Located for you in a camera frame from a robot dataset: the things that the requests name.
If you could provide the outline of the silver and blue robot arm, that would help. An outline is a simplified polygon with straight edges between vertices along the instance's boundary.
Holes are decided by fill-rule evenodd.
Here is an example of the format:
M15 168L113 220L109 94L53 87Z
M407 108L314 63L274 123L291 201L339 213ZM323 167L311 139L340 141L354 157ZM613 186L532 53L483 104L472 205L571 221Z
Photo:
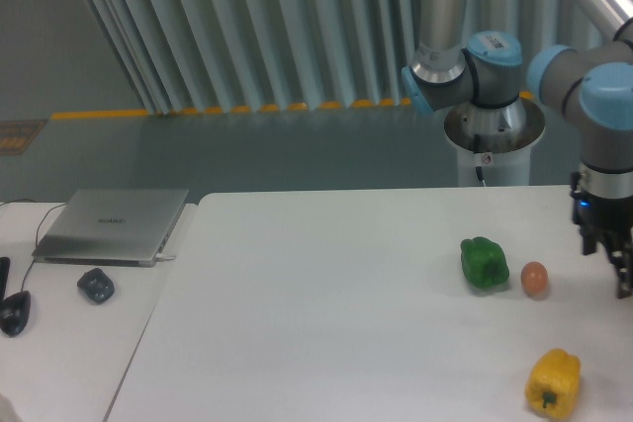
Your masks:
M605 38L587 51L554 45L529 64L512 35L461 39L466 0L421 0L418 47L402 71L413 105L446 110L447 138L466 153L462 179L483 183L483 167L530 148L544 130L543 107L581 138L571 177L572 220L586 255L603 250L616 294L632 294L632 0L577 0Z

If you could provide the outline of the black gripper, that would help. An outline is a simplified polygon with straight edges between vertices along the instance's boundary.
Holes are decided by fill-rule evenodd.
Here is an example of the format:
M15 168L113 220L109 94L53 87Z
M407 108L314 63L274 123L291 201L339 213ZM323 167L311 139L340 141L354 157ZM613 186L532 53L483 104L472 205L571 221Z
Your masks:
M579 227L582 254L597 252L600 243L616 275L616 297L632 296L632 198L608 199L591 194L581 173L571 174L572 222Z

